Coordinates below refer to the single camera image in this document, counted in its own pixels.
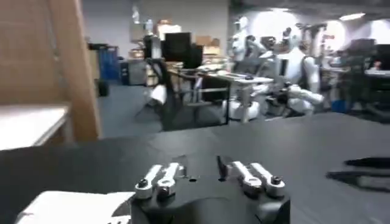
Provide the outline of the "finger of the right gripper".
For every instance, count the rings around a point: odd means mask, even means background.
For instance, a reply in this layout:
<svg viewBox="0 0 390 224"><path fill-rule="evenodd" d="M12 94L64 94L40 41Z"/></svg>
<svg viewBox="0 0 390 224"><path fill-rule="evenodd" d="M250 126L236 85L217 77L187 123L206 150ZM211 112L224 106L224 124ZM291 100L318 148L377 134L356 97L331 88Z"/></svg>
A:
<svg viewBox="0 0 390 224"><path fill-rule="evenodd" d="M327 172L326 177L365 191L389 192L389 174L366 171Z"/></svg>
<svg viewBox="0 0 390 224"><path fill-rule="evenodd" d="M390 158L389 157L367 157L350 159L345 161L347 166L355 167L370 167L370 168L389 168Z"/></svg>

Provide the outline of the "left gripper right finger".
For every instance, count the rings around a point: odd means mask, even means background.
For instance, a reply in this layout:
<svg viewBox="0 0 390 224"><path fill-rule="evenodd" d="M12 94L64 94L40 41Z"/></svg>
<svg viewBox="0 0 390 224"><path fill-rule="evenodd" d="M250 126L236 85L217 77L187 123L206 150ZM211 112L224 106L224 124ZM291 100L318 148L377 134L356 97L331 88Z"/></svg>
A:
<svg viewBox="0 0 390 224"><path fill-rule="evenodd" d="M280 176L273 175L260 163L245 165L228 156L216 157L220 180L237 180L247 195L256 196L265 192L269 197L284 197L285 182Z"/></svg>

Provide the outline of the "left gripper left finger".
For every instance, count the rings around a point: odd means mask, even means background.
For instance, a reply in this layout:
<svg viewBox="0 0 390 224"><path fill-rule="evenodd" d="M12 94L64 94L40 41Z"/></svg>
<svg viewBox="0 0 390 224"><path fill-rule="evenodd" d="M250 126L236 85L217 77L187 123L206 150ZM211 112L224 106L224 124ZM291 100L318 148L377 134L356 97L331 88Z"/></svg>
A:
<svg viewBox="0 0 390 224"><path fill-rule="evenodd" d="M180 163L169 163L167 166L154 164L145 176L135 185L135 197L146 200L153 196L154 192L175 194L176 179L185 176L186 168Z"/></svg>

